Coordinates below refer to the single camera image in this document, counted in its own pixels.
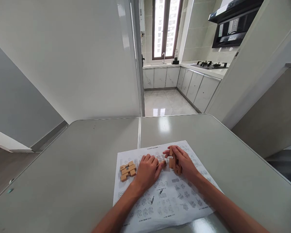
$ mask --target gas stove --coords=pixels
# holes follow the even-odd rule
[[[196,65],[191,66],[196,66],[208,70],[228,68],[227,63],[223,62],[222,64],[220,64],[219,62],[214,64],[212,61],[199,61]]]

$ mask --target baseboard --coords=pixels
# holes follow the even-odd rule
[[[13,153],[34,153],[33,150],[10,150]]]
[[[59,125],[57,125],[53,130],[51,130],[47,135],[45,135],[40,141],[34,144],[31,149],[35,152],[38,151],[48,140],[50,140],[58,131],[64,128],[68,123],[63,121]]]
[[[159,90],[172,90],[172,89],[177,89],[177,87],[145,88],[145,91],[159,91]]]
[[[179,91],[179,93],[189,102],[190,105],[192,105],[193,109],[196,110],[196,112],[198,113],[202,113],[183,93],[182,91],[179,90],[179,88],[177,88],[177,91]]]

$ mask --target forearm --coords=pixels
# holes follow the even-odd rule
[[[211,206],[219,212],[233,231],[245,233],[268,232],[262,225],[233,203],[200,173],[197,173],[193,184]]]
[[[142,190],[138,190],[134,183],[131,183],[123,196],[104,216],[92,233],[119,232],[129,212],[142,195]]]

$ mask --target table surface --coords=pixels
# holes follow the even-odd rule
[[[291,183],[207,114],[73,122],[0,195],[0,232],[90,232],[112,207],[118,152],[186,140],[270,232],[291,232]],[[213,213],[159,232],[230,232]]]

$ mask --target white cabinet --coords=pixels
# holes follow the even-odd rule
[[[191,83],[188,89],[187,98],[193,103],[200,86],[200,83],[203,79],[203,74],[193,73]]]
[[[214,92],[217,89],[217,86],[219,85],[219,81],[213,78],[210,78],[206,75],[204,75],[204,78],[200,84],[199,90],[197,92],[194,105],[202,112],[204,113],[211,97],[213,96]]]
[[[191,82],[193,72],[190,70],[185,70],[183,84],[181,87],[181,92],[186,96],[188,92],[188,88]]]
[[[153,88],[154,82],[154,69],[145,69],[143,70],[143,87]]]
[[[185,74],[185,69],[181,67],[181,68],[180,68],[180,72],[179,72],[178,83],[177,83],[177,88],[178,88],[179,90],[181,90],[181,88],[182,88],[183,79],[184,79],[184,74]]]
[[[165,87],[176,87],[179,77],[180,67],[168,67]]]
[[[154,69],[154,88],[165,87],[167,68]]]

